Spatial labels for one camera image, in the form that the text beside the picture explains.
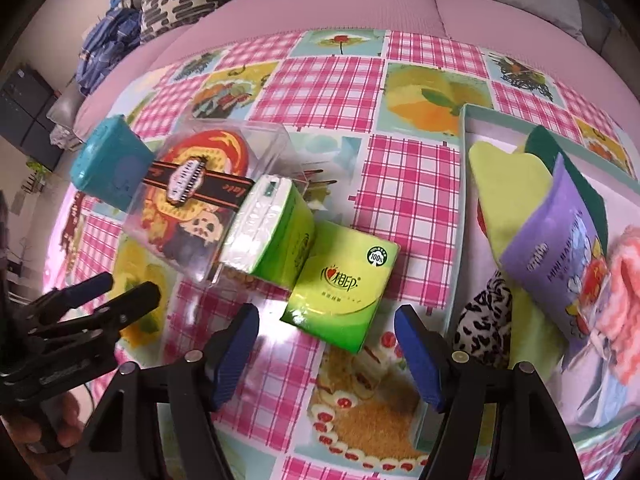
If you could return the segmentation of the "person left hand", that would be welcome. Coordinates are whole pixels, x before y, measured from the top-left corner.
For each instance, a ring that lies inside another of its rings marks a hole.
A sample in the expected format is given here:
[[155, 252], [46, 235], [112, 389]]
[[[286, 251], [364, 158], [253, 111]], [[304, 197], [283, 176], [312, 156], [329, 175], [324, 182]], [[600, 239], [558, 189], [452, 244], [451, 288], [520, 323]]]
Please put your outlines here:
[[54, 408], [54, 420], [33, 408], [27, 413], [7, 412], [1, 416], [2, 425], [32, 473], [46, 478], [47, 466], [66, 463], [74, 452], [74, 446], [82, 437], [80, 406], [73, 393], [66, 392], [50, 399]]

